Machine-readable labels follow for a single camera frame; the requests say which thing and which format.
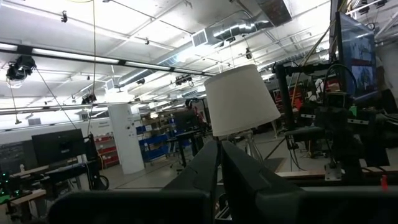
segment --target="cable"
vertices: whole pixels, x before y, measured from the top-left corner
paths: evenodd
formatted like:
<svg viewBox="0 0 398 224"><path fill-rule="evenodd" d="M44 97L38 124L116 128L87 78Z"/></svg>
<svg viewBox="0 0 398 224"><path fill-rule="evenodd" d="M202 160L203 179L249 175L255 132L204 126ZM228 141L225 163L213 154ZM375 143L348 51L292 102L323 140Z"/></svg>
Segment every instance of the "cable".
<svg viewBox="0 0 398 224"><path fill-rule="evenodd" d="M341 5L340 5L338 11L341 11L341 10L342 10L342 8L343 8L343 6L346 4L346 2L347 2L347 0L344 0L344 1L341 3ZM330 23L330 25L329 25L329 27L327 28L327 30L325 31L325 33L321 36L321 38L319 38L319 40L318 40L318 41L316 42L316 44L312 47L312 49L311 49L310 52L307 54L307 56L301 61L300 64L301 64L302 66L304 66L305 64L307 64L308 60L310 60L310 57L311 57L311 55L313 54L313 52L315 51L315 49L318 47L318 45L319 45L320 42L323 40L323 38L325 38L325 36L326 36L326 34L328 33L328 31L330 30L330 28L331 28L333 25L335 25L335 23L336 23L336 19L334 19L334 20ZM301 75L301 73L299 73L299 74L297 75L296 83L295 83L295 85L294 85L293 97L292 97L292 106L293 106L293 103L294 103L294 98L295 98L295 96L296 96L297 83L299 82L300 75Z"/></svg>
<svg viewBox="0 0 398 224"><path fill-rule="evenodd" d="M299 164L298 164L296 161L294 161L291 150L289 150L289 153L290 153L290 170L291 170L292 161L293 161L293 163L297 166L298 169L300 169L300 170L302 170L302 171L307 171L307 170L301 168L301 167L299 166Z"/></svg>
<svg viewBox="0 0 398 224"><path fill-rule="evenodd" d="M91 174L90 174L90 169L88 168L88 164L87 164L87 161L85 162L85 164L86 164L86 168L87 168L87 179L88 179L88 185L90 186L90 190L92 190L93 189L93 184L91 183Z"/></svg>
<svg viewBox="0 0 398 224"><path fill-rule="evenodd" d="M14 98L14 94L12 92L12 87L11 87L11 83L10 83L10 79L7 78L6 80L8 82L8 84L10 85L10 90L11 90L11 97L12 97L12 102L14 103L14 109L15 109L15 119L16 119L16 124L18 123L18 116L17 116L17 106L15 105L15 98Z"/></svg>
<svg viewBox="0 0 398 224"><path fill-rule="evenodd" d="M61 110L65 113L65 115L67 116L68 120L71 122L71 124L73 125L73 127L75 127L75 129L77 129L75 123L73 123L73 121L70 119L69 115L67 114L67 112L62 108L60 102L58 102L57 97L55 97L54 93L51 91L50 87L47 85L47 83L45 82L42 74L40 73L39 69L36 68L37 73L40 75L40 77L42 78L45 86L47 87L47 89L49 90L49 92L51 93L52 97L54 97L55 101L57 102L58 106L61 108Z"/></svg>
<svg viewBox="0 0 398 224"><path fill-rule="evenodd" d="M95 1L93 1L93 25L94 25L94 74L93 74L93 102L91 104L91 111L88 116L88 126L87 126L87 136L90 134L90 123L91 123L91 114L93 114L93 108L94 108L94 91L95 91L95 71L96 71L96 64L97 64L97 40L96 40L96 24L95 24Z"/></svg>
<svg viewBox="0 0 398 224"><path fill-rule="evenodd" d="M327 83L327 81L328 81L328 76L330 75L330 72L331 72L335 67L343 67L345 70L347 70L348 73L349 73L349 75L351 76L351 78L352 78L353 81L354 81L354 84L355 84L355 93L357 93L357 90L358 90L358 85L357 85L357 83L356 83L356 79L355 79L355 76L354 76L354 74L352 73L352 71L351 71L349 68L347 68L345 65L342 65L342 64L334 64L334 65L332 65L332 66L328 69L328 71L326 72L325 80L323 81L323 104L324 104L324 105L326 104L326 83Z"/></svg>

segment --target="fluorescent light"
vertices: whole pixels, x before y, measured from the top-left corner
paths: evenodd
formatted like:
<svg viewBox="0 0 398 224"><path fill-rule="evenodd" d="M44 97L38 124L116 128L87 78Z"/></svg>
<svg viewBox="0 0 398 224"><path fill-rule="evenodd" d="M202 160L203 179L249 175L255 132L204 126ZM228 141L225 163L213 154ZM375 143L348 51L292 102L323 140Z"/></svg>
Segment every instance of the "fluorescent light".
<svg viewBox="0 0 398 224"><path fill-rule="evenodd" d="M205 86L204 85L199 86L198 92L200 93L200 92L203 92L203 91L206 91Z"/></svg>
<svg viewBox="0 0 398 224"><path fill-rule="evenodd" d="M11 44L0 44L0 49L3 49L3 50L13 50L13 51L16 51L17 48L18 48L18 46L11 45Z"/></svg>
<svg viewBox="0 0 398 224"><path fill-rule="evenodd" d="M166 110L166 109L169 109L171 107L172 107L171 105L170 106L165 106L165 107L162 108L162 110Z"/></svg>
<svg viewBox="0 0 398 224"><path fill-rule="evenodd" d="M90 85L88 85L88 86L82 88L80 91L81 91L81 92L84 92L85 90L87 90L88 88L90 88L92 85L93 85L93 84L90 84Z"/></svg>
<svg viewBox="0 0 398 224"><path fill-rule="evenodd" d="M263 80L267 80L267 79L270 79L271 77L273 77L274 75L275 75L275 74L262 75L261 78L262 78Z"/></svg>
<svg viewBox="0 0 398 224"><path fill-rule="evenodd" d="M131 108L142 108L143 106L146 106L145 104L138 103L136 105L132 105Z"/></svg>
<svg viewBox="0 0 398 224"><path fill-rule="evenodd" d="M73 58L73 59L80 59L80 60L89 60L94 62L104 62L104 63L119 63L119 60L110 59L110 58L102 58L102 57L94 57L89 55L81 55L81 54L72 54L66 52L57 52L54 50L44 50L44 49L33 49L33 54L44 54L48 56L56 56L56 57L65 57L65 58Z"/></svg>
<svg viewBox="0 0 398 224"><path fill-rule="evenodd" d="M154 98L154 100L163 100L163 99L166 99L166 98L167 98L166 95L160 95L160 96L156 96L156 97Z"/></svg>
<svg viewBox="0 0 398 224"><path fill-rule="evenodd" d="M170 67L161 66L161 65L151 65L151 64L139 63L139 62L126 62L126 65L138 66L138 67L144 67L144 68L156 69L156 70L165 70L165 71L170 70Z"/></svg>
<svg viewBox="0 0 398 224"><path fill-rule="evenodd" d="M190 70L190 69L182 69L182 68L176 68L176 69L174 69L173 72L191 73L191 74L194 74L194 75L201 75L202 74L202 72L199 72L199 71Z"/></svg>
<svg viewBox="0 0 398 224"><path fill-rule="evenodd" d="M185 106L185 104L180 104L180 105L176 105L176 106L174 106L174 107L181 107L181 106Z"/></svg>
<svg viewBox="0 0 398 224"><path fill-rule="evenodd" d="M43 107L32 107L32 108L17 108L16 111L30 111L30 110L41 110ZM15 109L0 109L0 112L15 111Z"/></svg>
<svg viewBox="0 0 398 224"><path fill-rule="evenodd" d="M94 116L91 116L92 118L96 118L98 115L100 115L100 114L103 114L103 113L105 113L105 112L107 112L108 111L108 109L106 109L106 110L104 110L104 111L102 111L102 112L99 112L98 114L95 114Z"/></svg>

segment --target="black cable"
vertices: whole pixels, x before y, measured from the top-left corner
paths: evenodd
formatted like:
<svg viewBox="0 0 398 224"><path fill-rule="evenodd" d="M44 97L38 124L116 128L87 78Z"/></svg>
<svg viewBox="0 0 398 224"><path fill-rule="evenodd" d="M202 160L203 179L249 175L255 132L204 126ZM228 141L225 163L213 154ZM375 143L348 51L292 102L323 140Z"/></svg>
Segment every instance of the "black cable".
<svg viewBox="0 0 398 224"><path fill-rule="evenodd" d="M91 111L88 116L88 126L87 126L87 136L90 133L90 123L91 123L91 115L93 114L93 108L94 108L94 99L95 99L95 71L96 71L96 64L97 64L97 42L96 42L96 22L95 22L95 1L93 1L93 25L94 25L94 74L93 74L93 99L92 99L92 104L91 104Z"/></svg>
<svg viewBox="0 0 398 224"><path fill-rule="evenodd" d="M307 171L307 170L305 170L305 169L303 169L303 168L301 168L299 165L298 165L298 163L296 162L296 161L294 161L294 159L293 159L293 155L292 155L292 152L291 152L291 150L289 150L289 153L290 153L290 162L292 162L293 161L293 163L297 166L297 168L299 169L299 170L302 170L302 171Z"/></svg>
<svg viewBox="0 0 398 224"><path fill-rule="evenodd" d="M270 153L268 153L268 155L266 156L265 159L268 159L268 158L275 152L275 150L282 144L282 142L284 142L285 140L286 140L286 138L283 138L283 139L278 143L278 145L276 145L275 148L274 148L273 150L271 150Z"/></svg>
<svg viewBox="0 0 398 224"><path fill-rule="evenodd" d="M37 73L40 75L40 77L42 78L44 85L47 87L47 89L49 90L49 92L51 93L52 97L54 97L55 101L57 102L58 106L61 108L61 110L65 113L65 115L67 116L67 118L69 119L69 121L71 122L71 124L73 125L73 127L75 127L75 129L77 129L75 123L70 119L69 115L67 114L67 112L62 108L60 102L58 102L57 97L55 97L54 93L51 91L50 87L47 85L47 82L45 82L42 74L40 73L39 69L36 68Z"/></svg>
<svg viewBox="0 0 398 224"><path fill-rule="evenodd" d="M329 75L330 75L330 72L331 72L335 67L343 67L345 70L348 71L349 75L351 76L351 78L353 79L354 84L355 84L355 93L354 93L353 95L355 95L356 92L357 92L357 90L358 90L358 85L357 85L357 83L356 83L356 79L355 79L355 76L354 76L354 74L352 73L352 71L351 71L349 68L347 68L345 65L342 65L342 64L334 64L334 65L332 65L332 66L328 69L328 71L326 72L325 79L324 79L324 81L323 81L323 104L324 104L324 105L326 104L326 84L327 84L327 81L328 81L328 77L329 77Z"/></svg>

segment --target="air duct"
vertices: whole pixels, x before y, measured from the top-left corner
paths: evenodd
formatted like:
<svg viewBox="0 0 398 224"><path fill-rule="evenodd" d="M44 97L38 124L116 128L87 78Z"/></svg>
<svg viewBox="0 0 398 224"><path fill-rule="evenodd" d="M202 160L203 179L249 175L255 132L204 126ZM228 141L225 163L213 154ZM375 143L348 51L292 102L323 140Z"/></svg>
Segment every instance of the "air duct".
<svg viewBox="0 0 398 224"><path fill-rule="evenodd" d="M160 59L153 61L158 65L171 66L178 63L180 60L178 55L188 49L193 49L194 47L208 45L217 46L224 40L228 40L237 35L246 35L253 32L259 31L265 28L271 28L273 25L266 20L264 14L260 14L253 19L237 19L232 22L224 22L222 25L208 27L203 29L196 34L192 35L192 41L184 44L183 46L167 53ZM119 79L119 86L128 85L130 83L136 82L142 78L145 78L153 73L155 70L135 70L122 76Z"/></svg>

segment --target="ceiling light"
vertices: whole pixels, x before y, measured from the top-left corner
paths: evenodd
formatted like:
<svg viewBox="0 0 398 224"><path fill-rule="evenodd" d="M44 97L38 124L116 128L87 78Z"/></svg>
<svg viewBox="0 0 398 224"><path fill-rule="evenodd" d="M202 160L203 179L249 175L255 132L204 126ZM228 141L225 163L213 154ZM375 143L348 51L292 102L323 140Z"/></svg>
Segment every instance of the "ceiling light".
<svg viewBox="0 0 398 224"><path fill-rule="evenodd" d="M161 66L161 65L151 65L151 64L148 64L148 63L126 62L126 65L138 66L138 67L148 68L148 69L164 70L164 71L169 71L170 70L170 67Z"/></svg>
<svg viewBox="0 0 398 224"><path fill-rule="evenodd" d="M170 106L165 106L165 107L162 108L162 110L166 110L166 109L169 109L171 107L172 107L171 105Z"/></svg>
<svg viewBox="0 0 398 224"><path fill-rule="evenodd" d="M146 106L145 104L138 103L136 105L132 105L131 108L142 108L143 106Z"/></svg>
<svg viewBox="0 0 398 224"><path fill-rule="evenodd" d="M273 77L275 74L273 73L273 74L267 74L267 75L261 75L261 78L263 79L263 80L268 80L268 79L270 79L271 77Z"/></svg>
<svg viewBox="0 0 398 224"><path fill-rule="evenodd" d="M200 93L200 92L203 92L203 91L206 91L205 86L204 85L199 86L198 92Z"/></svg>
<svg viewBox="0 0 398 224"><path fill-rule="evenodd" d="M104 110L104 111L102 111L102 112L99 112L98 114L95 114L94 116L91 116L92 118L96 118L98 115L100 115L100 114L103 114L103 113L105 113L105 112L107 112L108 111L108 109L106 109L106 110Z"/></svg>
<svg viewBox="0 0 398 224"><path fill-rule="evenodd" d="M189 70L189 69L182 69L182 68L176 68L176 69L174 69L174 72L189 73L189 74L194 74L194 75L201 75L202 74L202 72L199 72L199 71Z"/></svg>
<svg viewBox="0 0 398 224"><path fill-rule="evenodd" d="M150 118L157 118L159 115L157 114L157 113L152 113L152 114L150 114Z"/></svg>
<svg viewBox="0 0 398 224"><path fill-rule="evenodd" d="M85 90L87 90L88 88L90 88L92 85L93 85L93 84L90 84L90 85L88 85L88 86L82 88L80 91L81 91L81 92L84 92Z"/></svg>
<svg viewBox="0 0 398 224"><path fill-rule="evenodd" d="M166 98L167 98L166 95L160 95L160 96L156 96L156 97L154 98L154 100L163 100L163 99L166 99Z"/></svg>
<svg viewBox="0 0 398 224"><path fill-rule="evenodd" d="M89 60L89 61L97 61L97 62L104 62L104 63L119 63L119 60L110 59L110 58L102 58L102 57L94 57L89 55L81 55L81 54L72 54L66 52L57 52L54 50L44 50L44 49L33 49L33 54L44 54L48 56L56 56L56 57L65 57L65 58L73 58L73 59L80 59L80 60Z"/></svg>
<svg viewBox="0 0 398 224"><path fill-rule="evenodd" d="M185 106L185 104L180 104L180 105L176 105L176 106L174 106L174 107L181 107L181 106Z"/></svg>
<svg viewBox="0 0 398 224"><path fill-rule="evenodd" d="M16 51L17 48L18 48L18 46L11 45L11 44L0 44L0 49L3 49L3 50L13 50L13 51Z"/></svg>

